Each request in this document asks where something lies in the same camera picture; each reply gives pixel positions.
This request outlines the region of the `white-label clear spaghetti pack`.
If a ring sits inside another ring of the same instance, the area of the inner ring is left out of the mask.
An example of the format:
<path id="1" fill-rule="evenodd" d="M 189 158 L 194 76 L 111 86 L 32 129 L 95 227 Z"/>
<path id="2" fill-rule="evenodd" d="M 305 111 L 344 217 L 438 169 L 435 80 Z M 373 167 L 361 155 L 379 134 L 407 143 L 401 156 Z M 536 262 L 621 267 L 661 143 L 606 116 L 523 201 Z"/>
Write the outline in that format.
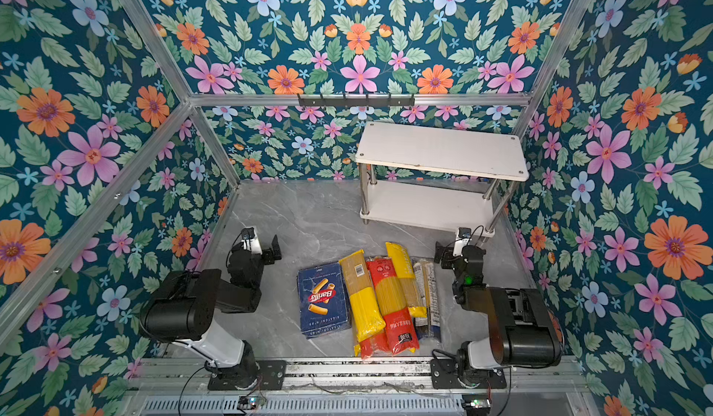
<path id="1" fill-rule="evenodd" d="M 441 316 L 434 263 L 427 259 L 419 259 L 414 267 L 416 281 L 421 300 L 425 304 L 426 317 L 414 319 L 416 334 L 419 339 L 433 339 L 441 343 Z"/>

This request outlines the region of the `narrow yellow spaghetti pack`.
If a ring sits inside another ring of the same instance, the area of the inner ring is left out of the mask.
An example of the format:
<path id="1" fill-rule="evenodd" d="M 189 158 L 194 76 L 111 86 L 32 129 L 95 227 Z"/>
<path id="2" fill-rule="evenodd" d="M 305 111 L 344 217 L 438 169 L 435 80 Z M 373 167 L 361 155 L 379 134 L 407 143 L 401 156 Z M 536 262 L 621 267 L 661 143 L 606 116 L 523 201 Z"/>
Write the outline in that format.
<path id="1" fill-rule="evenodd" d="M 410 316 L 412 319 L 426 319 L 427 306 L 421 295 L 418 276 L 408 250 L 398 243 L 387 242 L 385 247 L 397 273 Z"/>

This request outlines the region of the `red spaghetti pack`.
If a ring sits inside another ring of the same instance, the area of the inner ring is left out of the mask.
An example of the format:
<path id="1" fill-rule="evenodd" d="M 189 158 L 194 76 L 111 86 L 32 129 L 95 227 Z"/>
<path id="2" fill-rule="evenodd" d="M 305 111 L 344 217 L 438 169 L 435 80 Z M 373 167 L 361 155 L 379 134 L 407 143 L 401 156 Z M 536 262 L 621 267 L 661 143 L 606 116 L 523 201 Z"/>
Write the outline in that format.
<path id="1" fill-rule="evenodd" d="M 373 258 L 367 261 L 367 268 L 385 322 L 384 333 L 389 351 L 393 355 L 404 351 L 415 352 L 420 344 L 392 260 Z"/>

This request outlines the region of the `wide yellow spaghetti pack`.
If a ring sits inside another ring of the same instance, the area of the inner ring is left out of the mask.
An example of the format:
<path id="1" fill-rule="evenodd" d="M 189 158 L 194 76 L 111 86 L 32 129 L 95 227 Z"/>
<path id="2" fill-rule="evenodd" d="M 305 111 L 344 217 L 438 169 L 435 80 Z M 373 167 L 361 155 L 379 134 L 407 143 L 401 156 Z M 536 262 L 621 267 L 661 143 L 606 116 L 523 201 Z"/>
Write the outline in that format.
<path id="1" fill-rule="evenodd" d="M 342 269 L 351 306 L 356 341 L 361 343 L 385 328 L 363 250 L 342 258 Z"/>

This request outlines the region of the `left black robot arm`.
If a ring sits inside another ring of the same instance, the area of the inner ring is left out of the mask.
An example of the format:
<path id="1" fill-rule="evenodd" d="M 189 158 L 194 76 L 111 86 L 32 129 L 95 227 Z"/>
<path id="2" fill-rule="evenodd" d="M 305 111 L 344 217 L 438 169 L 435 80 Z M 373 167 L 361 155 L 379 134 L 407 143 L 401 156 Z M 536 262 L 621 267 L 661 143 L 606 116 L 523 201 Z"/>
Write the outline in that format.
<path id="1" fill-rule="evenodd" d="M 220 269 L 171 273 L 140 312 L 141 332 L 156 341 L 184 347 L 204 359 L 210 391 L 280 390 L 284 360 L 260 360 L 249 342 L 230 334 L 215 312 L 248 314 L 257 310 L 265 266 L 281 259 L 278 237 L 264 248 L 246 228 L 227 256 L 228 281 Z"/>

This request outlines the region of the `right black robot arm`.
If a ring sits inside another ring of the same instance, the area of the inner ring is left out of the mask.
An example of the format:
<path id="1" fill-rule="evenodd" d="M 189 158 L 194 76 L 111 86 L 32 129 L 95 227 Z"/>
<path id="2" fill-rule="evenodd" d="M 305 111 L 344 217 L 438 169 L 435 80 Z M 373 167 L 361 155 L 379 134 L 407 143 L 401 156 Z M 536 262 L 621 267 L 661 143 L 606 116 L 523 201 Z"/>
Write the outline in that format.
<path id="1" fill-rule="evenodd" d="M 449 358 L 447 369 L 465 387 L 477 387 L 492 371 L 504 368 L 548 369 L 560 364 L 564 336 L 557 319 L 536 289 L 490 286 L 485 281 L 486 250 L 460 239 L 434 246 L 434 262 L 454 274 L 455 302 L 486 317 L 488 333 L 466 341 Z"/>

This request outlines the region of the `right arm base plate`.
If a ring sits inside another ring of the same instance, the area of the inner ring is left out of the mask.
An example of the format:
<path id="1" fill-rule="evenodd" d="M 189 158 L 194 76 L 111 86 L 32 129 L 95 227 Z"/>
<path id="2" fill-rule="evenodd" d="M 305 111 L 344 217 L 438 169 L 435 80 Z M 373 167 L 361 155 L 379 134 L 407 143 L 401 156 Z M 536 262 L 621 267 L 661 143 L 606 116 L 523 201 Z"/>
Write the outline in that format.
<path id="1" fill-rule="evenodd" d="M 458 374 L 457 362 L 452 358 L 431 358 L 431 382 L 434 389 L 506 389 L 507 376 L 502 371 L 465 370 Z"/>

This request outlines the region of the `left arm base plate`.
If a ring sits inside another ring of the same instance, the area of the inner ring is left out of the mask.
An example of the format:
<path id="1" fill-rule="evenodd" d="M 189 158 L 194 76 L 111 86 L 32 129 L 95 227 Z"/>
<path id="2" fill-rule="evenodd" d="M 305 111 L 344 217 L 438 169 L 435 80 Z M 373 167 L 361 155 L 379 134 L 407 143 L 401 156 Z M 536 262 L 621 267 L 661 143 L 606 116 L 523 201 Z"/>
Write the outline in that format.
<path id="1" fill-rule="evenodd" d="M 286 377 L 285 360 L 247 360 L 233 367 L 205 364 L 211 391 L 279 391 Z"/>

